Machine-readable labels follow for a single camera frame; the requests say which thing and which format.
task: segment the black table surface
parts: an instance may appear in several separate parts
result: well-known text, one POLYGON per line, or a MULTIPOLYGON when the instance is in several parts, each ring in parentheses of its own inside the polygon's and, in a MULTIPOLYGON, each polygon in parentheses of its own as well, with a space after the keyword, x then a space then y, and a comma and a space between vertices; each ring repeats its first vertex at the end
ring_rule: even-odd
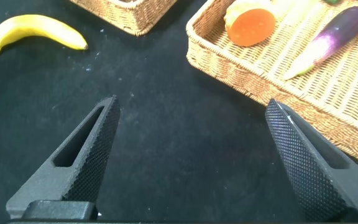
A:
POLYGON ((81 32, 89 50, 41 37, 0 55, 0 223, 6 201, 103 98, 121 120, 98 200, 102 219, 171 222, 298 219, 265 107, 193 68, 179 0, 134 37, 68 0, 0 0, 0 22, 43 14, 81 32))

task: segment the banana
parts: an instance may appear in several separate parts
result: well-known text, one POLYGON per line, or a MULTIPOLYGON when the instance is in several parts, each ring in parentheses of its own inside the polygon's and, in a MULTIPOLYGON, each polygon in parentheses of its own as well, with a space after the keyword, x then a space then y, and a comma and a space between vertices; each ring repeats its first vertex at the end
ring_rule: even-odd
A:
POLYGON ((51 38, 76 50, 88 49, 84 37, 70 26, 47 16, 22 15, 0 24, 0 51, 7 44, 33 35, 51 38))

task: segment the purple eggplant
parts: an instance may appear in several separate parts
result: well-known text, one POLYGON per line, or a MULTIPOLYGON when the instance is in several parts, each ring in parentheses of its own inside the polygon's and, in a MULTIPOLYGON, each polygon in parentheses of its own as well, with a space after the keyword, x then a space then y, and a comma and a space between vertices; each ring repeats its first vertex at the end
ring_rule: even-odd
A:
POLYGON ((343 10, 332 19, 292 63, 283 79, 305 74, 358 35, 358 6, 343 10))

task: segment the tray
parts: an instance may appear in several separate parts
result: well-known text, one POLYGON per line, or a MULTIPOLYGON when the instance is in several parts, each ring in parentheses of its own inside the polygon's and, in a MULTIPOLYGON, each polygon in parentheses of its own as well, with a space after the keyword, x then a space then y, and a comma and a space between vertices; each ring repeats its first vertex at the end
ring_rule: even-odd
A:
POLYGON ((177 0, 70 0, 123 31, 146 34, 177 0))
POLYGON ((293 108, 332 143, 358 158, 358 36, 320 66, 289 81, 282 75, 334 16, 358 1, 275 0, 275 32, 240 47, 227 37, 223 16, 233 0, 208 0, 186 26, 192 66, 267 105, 293 108))

